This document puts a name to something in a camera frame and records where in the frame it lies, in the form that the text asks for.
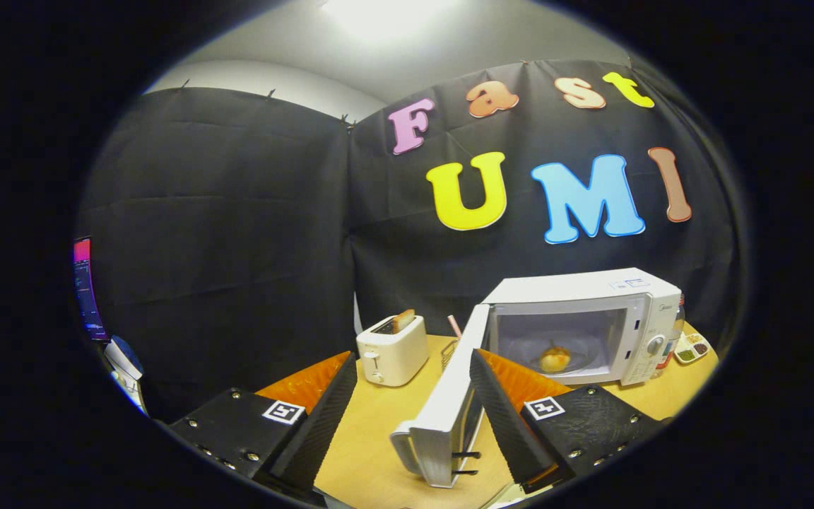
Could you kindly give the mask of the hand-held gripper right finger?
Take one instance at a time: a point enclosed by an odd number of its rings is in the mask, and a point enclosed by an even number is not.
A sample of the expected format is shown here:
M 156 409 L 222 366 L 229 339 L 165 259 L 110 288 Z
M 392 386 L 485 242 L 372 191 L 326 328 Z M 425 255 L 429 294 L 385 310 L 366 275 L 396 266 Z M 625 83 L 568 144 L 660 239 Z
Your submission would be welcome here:
M 471 386 L 524 493 L 604 470 L 666 426 L 603 387 L 571 389 L 482 349 L 471 354 Z

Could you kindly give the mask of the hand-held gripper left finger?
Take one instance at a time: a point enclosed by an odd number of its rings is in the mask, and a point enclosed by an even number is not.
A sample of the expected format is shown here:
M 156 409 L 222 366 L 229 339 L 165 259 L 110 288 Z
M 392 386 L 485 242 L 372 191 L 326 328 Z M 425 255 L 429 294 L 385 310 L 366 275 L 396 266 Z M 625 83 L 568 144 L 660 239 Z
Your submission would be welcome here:
M 358 381 L 357 360 L 344 351 L 259 391 L 224 390 L 167 432 L 233 476 L 318 499 L 314 480 Z

